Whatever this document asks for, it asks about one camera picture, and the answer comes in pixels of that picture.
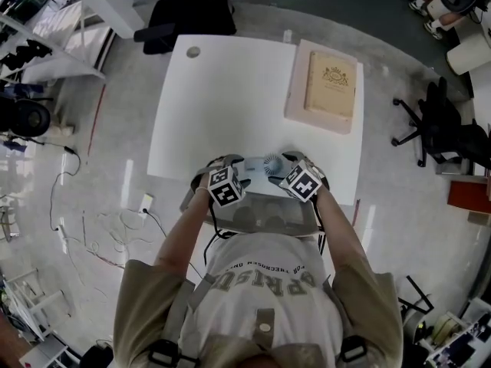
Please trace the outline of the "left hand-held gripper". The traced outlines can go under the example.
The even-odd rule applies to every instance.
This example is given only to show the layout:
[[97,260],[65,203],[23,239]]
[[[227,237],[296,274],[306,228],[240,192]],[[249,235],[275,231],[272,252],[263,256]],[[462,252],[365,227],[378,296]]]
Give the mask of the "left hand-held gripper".
[[245,159],[237,154],[212,159],[191,180],[192,191],[196,192],[198,188],[202,188],[201,181],[207,175],[203,188],[209,193],[212,203],[223,208],[242,201],[246,196],[246,188],[251,184],[251,179],[240,179],[235,164],[244,161]]

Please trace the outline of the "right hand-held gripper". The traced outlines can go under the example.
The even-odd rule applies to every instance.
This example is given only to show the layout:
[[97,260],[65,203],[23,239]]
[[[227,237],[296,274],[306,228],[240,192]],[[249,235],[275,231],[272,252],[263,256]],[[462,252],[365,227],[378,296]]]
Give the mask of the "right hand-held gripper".
[[269,176],[268,181],[301,202],[313,201],[321,187],[330,190],[326,175],[304,153],[289,151],[282,157],[290,162],[288,172]]

